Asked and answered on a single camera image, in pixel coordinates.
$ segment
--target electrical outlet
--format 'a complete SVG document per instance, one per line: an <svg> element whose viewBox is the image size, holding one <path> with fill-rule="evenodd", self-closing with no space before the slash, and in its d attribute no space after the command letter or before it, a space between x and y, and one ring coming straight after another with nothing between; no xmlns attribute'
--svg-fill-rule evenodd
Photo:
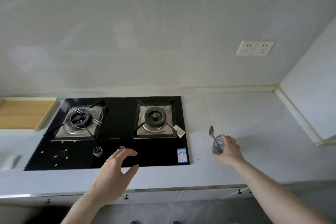
<svg viewBox="0 0 336 224"><path fill-rule="evenodd" d="M273 41L260 41L252 56L266 56L270 52L273 45Z"/></svg>
<svg viewBox="0 0 336 224"><path fill-rule="evenodd" d="M237 51L237 56L252 56L258 41L242 41Z"/></svg>

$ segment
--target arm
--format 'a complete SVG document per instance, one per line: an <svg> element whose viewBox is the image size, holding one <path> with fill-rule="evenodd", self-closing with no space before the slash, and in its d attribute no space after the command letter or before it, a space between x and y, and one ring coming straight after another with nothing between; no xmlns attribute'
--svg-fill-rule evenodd
<svg viewBox="0 0 336 224"><path fill-rule="evenodd" d="M139 169L139 165L135 165L123 174L121 164L127 156L135 155L137 152L131 149L113 153L89 190L71 207L61 224L90 224L100 208L118 199Z"/></svg>
<svg viewBox="0 0 336 224"><path fill-rule="evenodd" d="M214 154L214 158L239 172L260 206L274 224L333 223L247 162L234 138L224 135L222 135L222 138L225 143L224 152L219 155Z"/></svg>

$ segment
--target burner cap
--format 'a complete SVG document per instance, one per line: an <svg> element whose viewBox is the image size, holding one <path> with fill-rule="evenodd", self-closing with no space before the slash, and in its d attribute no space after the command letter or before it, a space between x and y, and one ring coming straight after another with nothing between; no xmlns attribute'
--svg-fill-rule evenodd
<svg viewBox="0 0 336 224"><path fill-rule="evenodd" d="M148 126L160 128L165 124L166 112L160 107L151 107L145 113L145 122Z"/></svg>
<svg viewBox="0 0 336 224"><path fill-rule="evenodd" d="M67 118L66 124L74 130L82 130L89 126L92 121L92 114L86 109L77 109L73 111Z"/></svg>

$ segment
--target metal spoon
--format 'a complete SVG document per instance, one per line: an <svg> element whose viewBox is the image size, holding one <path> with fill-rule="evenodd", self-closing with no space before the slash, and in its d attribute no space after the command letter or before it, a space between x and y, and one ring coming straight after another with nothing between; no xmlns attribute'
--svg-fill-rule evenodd
<svg viewBox="0 0 336 224"><path fill-rule="evenodd" d="M213 135L213 126L210 126L210 128L209 128L209 136L211 136L213 138L213 140L216 142L215 147L216 147L217 151L222 153L221 147L219 146L219 144L216 140L216 137Z"/></svg>

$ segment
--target gas stove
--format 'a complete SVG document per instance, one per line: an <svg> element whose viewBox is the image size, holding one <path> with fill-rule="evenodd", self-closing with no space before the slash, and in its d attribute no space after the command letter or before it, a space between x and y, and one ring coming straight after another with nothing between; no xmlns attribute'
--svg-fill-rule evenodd
<svg viewBox="0 0 336 224"><path fill-rule="evenodd" d="M123 167L188 165L180 96L65 99L24 168L100 168L119 148Z"/></svg>

